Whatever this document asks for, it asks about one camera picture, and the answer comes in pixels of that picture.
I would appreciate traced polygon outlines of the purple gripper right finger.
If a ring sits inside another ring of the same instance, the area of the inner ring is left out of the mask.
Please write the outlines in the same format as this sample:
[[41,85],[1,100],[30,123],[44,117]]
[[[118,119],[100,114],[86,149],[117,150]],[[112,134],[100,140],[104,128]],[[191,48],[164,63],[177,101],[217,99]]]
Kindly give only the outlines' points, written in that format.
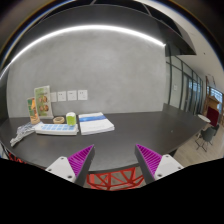
[[139,144],[135,146],[135,156],[147,184],[183,169],[183,166],[169,154],[160,155]]

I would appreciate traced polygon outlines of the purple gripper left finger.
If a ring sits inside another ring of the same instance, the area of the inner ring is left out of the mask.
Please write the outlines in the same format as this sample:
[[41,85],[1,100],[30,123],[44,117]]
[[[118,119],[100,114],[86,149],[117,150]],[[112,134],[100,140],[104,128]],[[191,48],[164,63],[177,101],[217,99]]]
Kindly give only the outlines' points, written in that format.
[[94,155],[95,147],[90,145],[69,157],[59,157],[46,168],[46,171],[83,186]]

